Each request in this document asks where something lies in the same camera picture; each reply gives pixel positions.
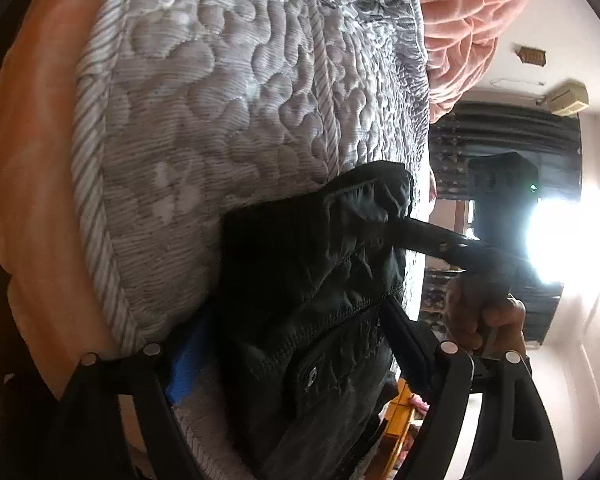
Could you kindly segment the right hand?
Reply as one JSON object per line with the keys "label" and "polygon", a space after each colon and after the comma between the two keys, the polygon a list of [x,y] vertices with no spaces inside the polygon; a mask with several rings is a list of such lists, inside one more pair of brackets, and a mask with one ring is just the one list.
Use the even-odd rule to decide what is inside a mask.
{"label": "right hand", "polygon": [[508,294],[495,298],[489,283],[480,276],[458,274],[446,286],[443,322],[448,337],[460,348],[475,352],[484,345],[480,327],[496,330],[487,356],[499,358],[507,351],[526,354],[524,303]]}

